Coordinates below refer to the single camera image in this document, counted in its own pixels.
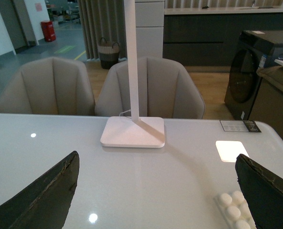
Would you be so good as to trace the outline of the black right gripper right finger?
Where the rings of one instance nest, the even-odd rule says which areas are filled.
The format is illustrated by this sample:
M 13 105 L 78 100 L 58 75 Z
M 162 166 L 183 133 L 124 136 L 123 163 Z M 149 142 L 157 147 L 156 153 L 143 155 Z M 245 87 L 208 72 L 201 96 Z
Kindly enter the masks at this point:
M 283 229 L 283 178 L 244 154 L 235 170 L 256 228 Z

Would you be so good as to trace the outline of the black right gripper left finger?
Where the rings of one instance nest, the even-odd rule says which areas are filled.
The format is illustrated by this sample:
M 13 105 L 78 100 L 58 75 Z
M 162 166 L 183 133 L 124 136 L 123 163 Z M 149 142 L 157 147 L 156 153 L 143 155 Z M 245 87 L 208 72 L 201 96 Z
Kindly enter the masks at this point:
M 61 229 L 78 183 L 80 158 L 71 152 L 0 205 L 0 229 Z

